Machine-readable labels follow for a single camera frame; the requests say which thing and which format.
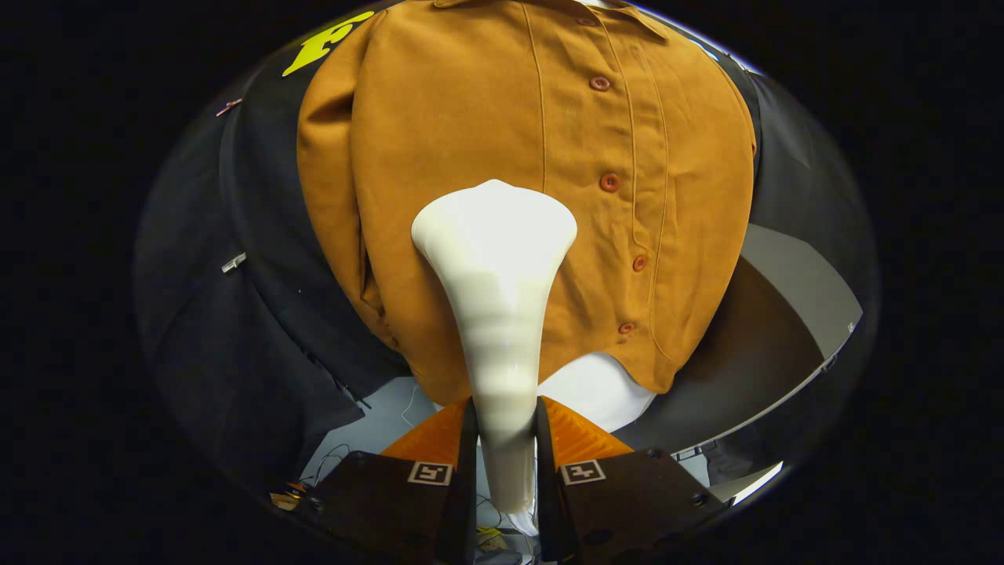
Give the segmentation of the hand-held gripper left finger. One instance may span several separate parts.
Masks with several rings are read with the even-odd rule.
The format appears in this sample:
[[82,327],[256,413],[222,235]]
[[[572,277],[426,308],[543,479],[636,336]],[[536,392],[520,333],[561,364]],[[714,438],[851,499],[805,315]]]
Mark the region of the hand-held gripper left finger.
[[311,526],[355,564],[471,564],[479,425],[472,399],[383,453],[352,451],[311,490]]

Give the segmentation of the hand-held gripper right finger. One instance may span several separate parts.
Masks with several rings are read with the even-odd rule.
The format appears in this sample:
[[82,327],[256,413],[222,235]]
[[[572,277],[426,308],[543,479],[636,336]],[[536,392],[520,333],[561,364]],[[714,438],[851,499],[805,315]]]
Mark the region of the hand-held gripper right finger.
[[730,509],[667,451],[634,450],[537,400],[537,523],[549,564],[656,564]]

